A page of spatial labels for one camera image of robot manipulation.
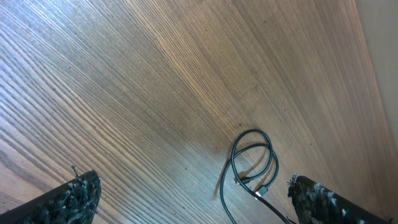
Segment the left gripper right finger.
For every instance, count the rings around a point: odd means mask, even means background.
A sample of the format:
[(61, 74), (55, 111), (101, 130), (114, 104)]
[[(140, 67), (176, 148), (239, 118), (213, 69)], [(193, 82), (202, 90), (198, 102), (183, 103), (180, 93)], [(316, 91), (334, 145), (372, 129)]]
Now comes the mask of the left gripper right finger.
[(293, 175), (288, 197), (300, 223), (388, 224), (386, 220), (350, 202), (304, 175)]

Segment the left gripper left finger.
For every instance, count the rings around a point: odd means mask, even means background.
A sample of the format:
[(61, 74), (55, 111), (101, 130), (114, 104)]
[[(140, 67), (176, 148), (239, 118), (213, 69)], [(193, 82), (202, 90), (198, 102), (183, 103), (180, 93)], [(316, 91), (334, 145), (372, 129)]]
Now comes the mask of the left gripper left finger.
[(1, 214), (1, 223), (91, 224), (100, 197), (100, 177), (92, 170)]

